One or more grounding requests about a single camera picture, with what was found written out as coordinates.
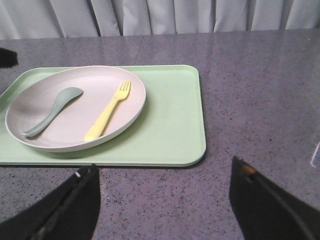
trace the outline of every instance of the black object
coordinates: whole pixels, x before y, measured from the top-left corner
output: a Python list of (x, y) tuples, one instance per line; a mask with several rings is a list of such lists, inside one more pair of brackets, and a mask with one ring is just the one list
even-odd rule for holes
[(100, 198), (99, 169), (84, 166), (42, 200), (0, 224), (0, 239), (90, 240)]
[(18, 64), (17, 53), (0, 48), (0, 68), (11, 68)]
[(320, 212), (236, 156), (229, 198), (246, 240), (320, 240)]

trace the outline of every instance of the fork handle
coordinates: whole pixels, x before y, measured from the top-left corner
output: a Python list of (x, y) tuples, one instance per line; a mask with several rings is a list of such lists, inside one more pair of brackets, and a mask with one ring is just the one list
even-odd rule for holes
[(84, 136), (85, 142), (97, 139), (101, 136), (117, 103), (118, 103), (118, 100), (113, 97), (110, 103), (106, 106), (106, 108), (100, 114), (100, 116), (95, 120), (94, 125), (89, 129), (87, 134)]

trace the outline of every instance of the yellow fork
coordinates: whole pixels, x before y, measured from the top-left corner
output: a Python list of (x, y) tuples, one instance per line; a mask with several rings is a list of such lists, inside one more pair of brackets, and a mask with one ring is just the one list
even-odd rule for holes
[(85, 142), (97, 139), (101, 136), (117, 103), (120, 100), (124, 100), (128, 97), (130, 88), (131, 88), (131, 81), (123, 81), (120, 84), (119, 88), (113, 95), (108, 106), (106, 106), (106, 108), (103, 110), (103, 112), (95, 121), (94, 125), (89, 129), (89, 131), (85, 135), (84, 137)]

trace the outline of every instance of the plastic spoon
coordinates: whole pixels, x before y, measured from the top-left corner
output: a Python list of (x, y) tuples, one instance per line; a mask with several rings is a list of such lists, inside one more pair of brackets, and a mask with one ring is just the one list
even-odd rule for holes
[(48, 116), (30, 130), (23, 132), (22, 135), (26, 136), (27, 138), (31, 138), (39, 134), (55, 119), (55, 117), (61, 112), (61, 110), (68, 102), (80, 96), (83, 92), (84, 91), (82, 89), (77, 87), (67, 87), (63, 89), (56, 96)]

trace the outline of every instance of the light green tray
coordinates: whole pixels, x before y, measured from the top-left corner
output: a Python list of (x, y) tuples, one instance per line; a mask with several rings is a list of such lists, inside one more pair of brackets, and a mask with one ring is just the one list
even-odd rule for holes
[(75, 152), (44, 152), (16, 141), (5, 126), (12, 100), (32, 84), (68, 67), (26, 71), (0, 97), (0, 165), (184, 167), (206, 150), (199, 73), (189, 65), (121, 66), (145, 85), (137, 120), (119, 136)]

